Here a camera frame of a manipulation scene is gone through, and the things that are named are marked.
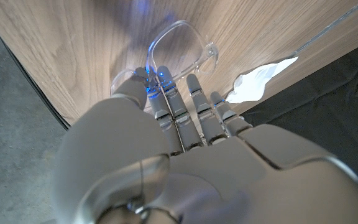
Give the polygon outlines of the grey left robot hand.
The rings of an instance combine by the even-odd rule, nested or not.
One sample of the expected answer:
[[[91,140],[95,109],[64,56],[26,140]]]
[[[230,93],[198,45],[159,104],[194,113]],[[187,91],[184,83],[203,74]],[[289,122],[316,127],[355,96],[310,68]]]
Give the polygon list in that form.
[[[201,131],[163,66],[138,68],[68,130],[57,223],[358,223],[358,176],[335,155],[187,82]]]

